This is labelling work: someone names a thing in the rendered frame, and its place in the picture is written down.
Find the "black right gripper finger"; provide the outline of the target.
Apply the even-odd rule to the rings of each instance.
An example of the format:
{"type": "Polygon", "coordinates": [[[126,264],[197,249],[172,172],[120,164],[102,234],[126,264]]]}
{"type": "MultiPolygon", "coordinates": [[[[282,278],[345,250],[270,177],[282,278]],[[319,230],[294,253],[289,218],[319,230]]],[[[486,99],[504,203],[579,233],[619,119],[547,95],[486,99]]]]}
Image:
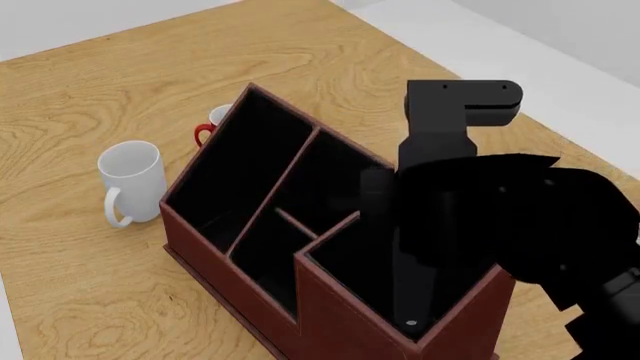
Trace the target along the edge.
{"type": "Polygon", "coordinates": [[[470,127],[502,127],[518,115],[519,107],[513,108],[468,108],[466,122],[470,127]]]}
{"type": "Polygon", "coordinates": [[[464,103],[469,109],[516,109],[523,89],[511,80],[465,80],[464,103]]]}

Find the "dark red leather caddy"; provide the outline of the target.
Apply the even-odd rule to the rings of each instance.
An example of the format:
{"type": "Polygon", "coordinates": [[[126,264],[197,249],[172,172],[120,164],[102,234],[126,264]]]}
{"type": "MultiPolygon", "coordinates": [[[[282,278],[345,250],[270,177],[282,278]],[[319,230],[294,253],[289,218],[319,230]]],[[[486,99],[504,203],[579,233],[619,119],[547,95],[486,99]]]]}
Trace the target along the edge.
{"type": "Polygon", "coordinates": [[[515,282],[482,264],[433,313],[368,239],[360,175],[387,161],[248,85],[160,203],[166,251],[277,360],[497,360],[515,282]]]}

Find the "white ceramic mug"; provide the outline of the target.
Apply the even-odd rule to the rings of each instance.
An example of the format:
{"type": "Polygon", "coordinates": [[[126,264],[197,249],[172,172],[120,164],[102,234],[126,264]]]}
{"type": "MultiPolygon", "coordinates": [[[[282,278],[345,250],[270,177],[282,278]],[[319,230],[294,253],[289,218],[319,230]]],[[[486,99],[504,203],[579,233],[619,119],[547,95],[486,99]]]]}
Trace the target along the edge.
{"type": "Polygon", "coordinates": [[[159,149],[144,140],[128,140],[106,149],[97,160],[106,188],[104,214],[112,227],[151,221],[160,214],[167,190],[159,149]]]}

